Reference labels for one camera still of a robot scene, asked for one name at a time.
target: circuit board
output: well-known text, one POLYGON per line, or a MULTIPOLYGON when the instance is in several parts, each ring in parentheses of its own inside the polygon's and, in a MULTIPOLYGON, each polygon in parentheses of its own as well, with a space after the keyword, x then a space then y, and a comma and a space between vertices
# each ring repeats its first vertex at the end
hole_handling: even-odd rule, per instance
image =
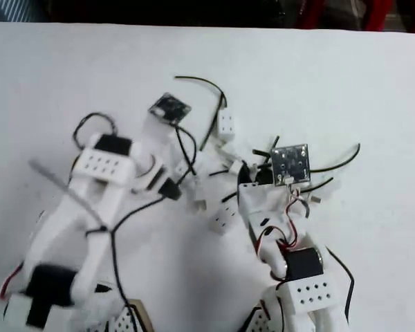
POLYGON ((270 157, 276 187, 311 180, 307 144, 276 147, 270 150, 270 157))
POLYGON ((170 93, 165 93, 149 109, 149 112, 163 120, 163 122, 177 125, 189 112, 191 106, 186 105, 170 93))

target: gray cable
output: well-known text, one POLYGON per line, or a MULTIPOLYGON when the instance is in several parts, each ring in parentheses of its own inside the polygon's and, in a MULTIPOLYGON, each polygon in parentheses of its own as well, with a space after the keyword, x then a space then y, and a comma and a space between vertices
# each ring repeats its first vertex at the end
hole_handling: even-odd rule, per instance
POLYGON ((100 218, 98 213, 95 210, 93 210, 89 203, 82 199, 80 196, 78 196, 72 189, 68 187, 67 184, 65 184, 60 178, 58 178, 54 173, 52 173, 47 167, 44 167, 41 163, 39 163, 38 160, 35 159, 29 160, 29 166, 33 171, 49 180, 51 183, 56 185, 61 191, 63 191, 63 193, 71 197, 78 205, 84 208, 84 210, 88 212, 100 224, 100 226, 106 227, 104 221, 100 218))

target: white connector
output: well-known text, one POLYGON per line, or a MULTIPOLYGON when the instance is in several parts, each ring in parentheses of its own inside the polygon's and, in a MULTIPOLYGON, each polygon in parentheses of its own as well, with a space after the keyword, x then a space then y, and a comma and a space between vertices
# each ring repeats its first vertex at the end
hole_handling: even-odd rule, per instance
POLYGON ((229 167, 229 173, 238 175, 242 167, 243 167, 243 162, 241 160, 236 160, 229 167))
POLYGON ((224 235, 238 224, 239 219, 237 200, 233 199, 220 205, 220 208, 212 217, 209 229, 217 234, 224 235))
POLYGON ((234 116, 230 109, 221 109, 216 117, 217 136, 230 141, 235 137, 234 116))
MULTIPOLYGON (((197 174, 202 174, 204 172, 204 154, 201 151, 196 153, 196 159, 194 163, 194 169, 197 174)), ((175 167, 175 174, 177 176, 182 176, 187 171, 187 163, 185 159, 182 159, 177 167, 175 167)))
POLYGON ((194 203, 197 209, 206 211, 208 204, 206 202, 205 190, 198 176, 194 179, 194 203))

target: black wire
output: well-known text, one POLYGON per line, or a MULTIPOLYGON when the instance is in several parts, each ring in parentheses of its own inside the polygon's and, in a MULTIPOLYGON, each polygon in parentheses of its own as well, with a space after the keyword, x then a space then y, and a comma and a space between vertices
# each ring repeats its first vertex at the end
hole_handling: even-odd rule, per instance
POLYGON ((326 168, 320 168, 320 169, 311 169, 311 173, 322 173, 322 172, 328 172, 328 171, 333 171, 334 169, 343 167, 347 164, 349 164, 353 159, 355 159, 355 157, 360 153, 360 149, 361 149, 361 144, 358 143, 357 146, 357 150, 355 151, 355 153, 352 155, 352 157, 350 157, 349 159, 347 159, 346 161, 343 161, 342 163, 335 165, 335 166, 331 166, 331 167, 326 167, 326 168))
MULTIPOLYGON (((196 148, 196 140, 193 137, 193 135, 191 133, 189 133, 186 129, 184 129, 184 128, 178 126, 178 125, 172 125, 172 124, 169 124, 169 125, 171 125, 173 128, 175 128, 175 130, 177 132, 177 137, 179 137, 178 141, 180 143, 180 146, 181 146, 181 149, 182 149, 182 152, 183 152, 184 155, 187 156, 187 152, 186 152, 186 150, 184 148, 183 141, 181 140, 181 138, 179 136, 179 131, 182 131, 183 133, 185 133, 186 135, 188 135, 191 138, 192 142, 194 143, 194 155, 193 155, 192 161, 190 161, 189 158, 187 159, 188 169, 185 172, 185 174, 182 175, 180 177, 180 179, 177 181, 177 185, 180 185, 181 182, 183 182, 184 178, 189 174, 190 169, 191 168, 193 169, 193 166, 194 166, 194 163, 195 163, 195 160, 196 160, 196 151, 197 151, 197 148, 196 148)), ((117 248, 116 248, 116 232, 120 229, 120 227, 131 216, 133 216, 134 214, 136 214, 136 213, 138 213, 138 212, 140 212, 142 210, 145 210, 145 209, 147 209, 147 208, 149 208, 149 207, 151 207, 151 206, 153 206, 155 204, 158 204, 158 203, 160 203, 160 202, 162 202, 164 200, 165 200, 165 197, 162 196, 159 199, 156 199, 155 201, 149 202, 148 204, 145 204, 145 205, 140 206, 139 208, 137 208, 135 210, 130 211, 123 218, 121 218, 121 220, 116 224, 116 226, 111 231, 108 231, 108 229, 105 226, 102 226, 102 227, 97 228, 97 229, 94 229, 94 230, 88 230, 85 233, 86 236, 88 236, 89 234, 93 234, 93 233, 101 233, 101 232, 108 232, 109 233, 109 235, 111 237, 112 262, 113 262, 114 276, 115 276, 115 279, 116 279, 116 286, 117 286, 118 292, 119 292, 119 294, 120 294, 120 296, 121 296, 121 298, 122 298, 122 300, 124 302, 124 305, 128 309, 129 315, 131 316, 131 321, 132 321, 133 329, 134 329, 135 332, 138 331, 137 324, 136 324, 136 321, 135 321, 135 317, 133 316, 132 310, 130 308, 130 305, 129 305, 129 301, 127 299, 127 296, 125 295, 125 292, 123 290, 123 287, 122 287, 122 284, 121 284, 121 280, 120 280, 120 273, 119 273, 119 270, 118 270, 117 248)))
POLYGON ((117 286, 118 292, 119 292, 119 294, 120 294, 120 296, 123 300, 124 306, 127 308, 128 312, 129 312, 129 315, 131 316, 133 330, 134 330, 134 332, 138 332, 136 319, 133 316, 131 306, 129 305, 129 301, 128 301, 126 295, 125 295, 125 291, 123 290, 122 282, 120 280, 120 275, 119 275, 119 272, 118 272, 116 235, 113 232, 111 232, 110 235, 111 235, 111 252, 112 252, 113 274, 116 278, 116 286, 117 286))
MULTIPOLYGON (((278 140, 279 140, 279 136, 277 135, 277 137, 275 138, 274 143, 272 144, 272 149, 274 149, 277 146, 278 140)), ((270 156, 266 156, 266 159, 264 159, 264 163, 265 164, 268 163, 269 159, 270 159, 270 156)))
POLYGON ((222 203, 226 203, 230 199, 233 199, 237 195, 237 192, 233 192, 229 195, 227 195, 224 199, 221 200, 222 203))
MULTIPOLYGON (((181 136, 180 136, 180 130, 181 130, 181 127, 175 127, 175 132, 176 132, 176 134, 177 134, 177 138, 178 138, 178 143, 179 143, 179 145, 180 145, 180 148, 181 148, 181 151, 182 151, 182 153, 183 153, 183 156, 184 156, 184 158, 185 158, 185 160, 186 160, 186 164, 187 164, 187 167, 188 167, 188 169, 191 171, 191 173, 192 173, 192 175, 193 176, 196 176, 196 171, 195 171, 195 169, 194 169, 194 166, 193 166, 193 164, 191 163, 191 160, 189 159, 189 156, 187 155, 187 152, 186 152, 186 149, 185 149, 185 147, 183 146, 183 141, 181 140, 181 136)), ((193 141, 195 142, 194 143, 194 146, 195 146, 195 151, 196 151, 196 141, 195 141, 195 138, 193 139, 193 141)))
POLYGON ((325 185, 327 185, 332 180, 333 180, 333 178, 328 178, 327 180, 325 180, 324 182, 320 183, 319 185, 301 189, 301 193, 304 194, 306 192, 313 192, 314 190, 317 190, 317 189, 320 189, 321 187, 324 187, 325 185))
POLYGON ((216 85, 215 83, 205 79, 205 78, 201 78, 201 77, 196 77, 196 76, 175 76, 176 79, 184 79, 184 80, 198 80, 198 81, 202 81, 202 82, 206 82, 208 84, 211 84, 212 86, 215 86, 219 91, 220 91, 220 98, 219 98, 219 103, 216 106, 215 112, 214 112, 214 117, 212 118, 212 121, 210 123, 209 129, 207 130, 207 133, 205 134, 205 137, 203 138, 203 140, 201 141, 200 144, 200 151, 203 151, 206 143, 208 143, 209 137, 211 136, 212 132, 214 131, 215 128, 215 124, 216 124, 216 118, 220 112, 220 110, 223 108, 223 101, 224 101, 224 107, 228 107, 228 100, 226 99, 226 95, 224 94, 223 90, 221 90, 221 88, 216 85))
POLYGON ((252 153, 256 154, 257 156, 262 156, 265 158, 270 158, 270 153, 262 150, 252 149, 252 153))
POLYGON ((282 310, 282 324, 283 324, 282 332, 284 332, 284 310, 283 310, 283 304, 282 304, 282 300, 279 297, 277 297, 277 300, 278 300, 279 307, 282 310))
POLYGON ((220 91, 221 97, 224 99, 224 106, 228 107, 228 100, 226 99, 226 95, 224 94, 223 90, 221 90, 221 88, 218 85, 216 85, 214 82, 211 82, 205 78, 196 77, 196 76, 180 76, 179 75, 179 76, 175 76, 174 78, 180 79, 180 80, 197 80, 197 81, 202 81, 212 86, 215 86, 220 91))
POLYGON ((335 255, 329 248, 327 248, 327 251, 329 251, 329 254, 341 265, 341 267, 346 271, 347 275, 349 276, 349 279, 351 280, 351 284, 349 286, 349 292, 347 293, 346 298, 346 306, 344 308, 344 314, 346 315, 346 320, 349 323, 349 310, 351 308, 351 300, 352 300, 352 293, 353 293, 353 287, 355 286, 355 278, 352 275, 352 272, 349 270, 349 268, 342 262, 340 258, 338 258, 337 255, 335 255))
POLYGON ((94 113, 90 113, 90 114, 88 114, 87 116, 85 116, 84 118, 82 118, 81 120, 80 120, 80 122, 78 123, 78 126, 75 128, 75 130, 74 130, 74 132, 73 132, 73 134, 72 134, 72 139, 73 139, 73 141, 74 141, 74 143, 75 143, 75 145, 77 146, 77 148, 79 149, 79 150, 83 150, 84 149, 84 147, 85 147, 85 145, 83 145, 83 144, 80 144, 80 142, 78 141, 78 138, 77 138, 77 135, 78 135, 78 131, 84 126, 84 124, 90 119, 90 118, 92 118, 93 116, 98 116, 98 117, 101 117, 101 118, 104 118, 105 120, 107 120, 108 122, 109 122, 109 124, 111 125, 111 130, 112 130, 112 133, 111 133, 111 135, 115 135, 115 136, 117 136, 117 134, 118 134, 118 128, 117 128, 117 126, 116 126, 116 123, 114 122, 114 120, 113 120, 113 118, 111 118, 110 116, 108 116, 107 114, 104 114, 104 113, 100 113, 100 112, 94 112, 94 113))
POLYGON ((72 162, 71 165, 71 170, 69 171, 69 180, 68 183, 70 183, 70 181, 72 180, 72 171, 74 170, 75 164, 77 164, 78 158, 80 158, 80 155, 76 156, 74 161, 72 162))
POLYGON ((214 131, 214 128, 216 125, 216 118, 218 117, 222 104, 223 104, 223 98, 220 96, 219 103, 216 106, 214 117, 212 118, 212 121, 210 122, 209 129, 207 130, 207 133, 205 134, 204 139, 201 141, 200 151, 203 151, 205 149, 205 146, 208 143, 209 137, 212 135, 212 132, 214 131))
POLYGON ((229 173, 229 169, 223 169, 221 171, 217 171, 217 172, 211 173, 211 174, 209 174, 209 176, 215 176, 217 174, 223 174, 223 173, 229 173))

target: mounting hole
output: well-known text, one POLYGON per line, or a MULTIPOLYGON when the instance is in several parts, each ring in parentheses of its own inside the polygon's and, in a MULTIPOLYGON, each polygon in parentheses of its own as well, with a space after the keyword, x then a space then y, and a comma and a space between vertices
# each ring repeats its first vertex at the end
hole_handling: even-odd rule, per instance
POLYGON ((270 221, 270 219, 269 219, 269 218, 265 218, 265 219, 263 219, 263 221, 260 223, 260 226, 261 226, 261 227, 266 226, 266 224, 267 224, 269 221, 270 221))

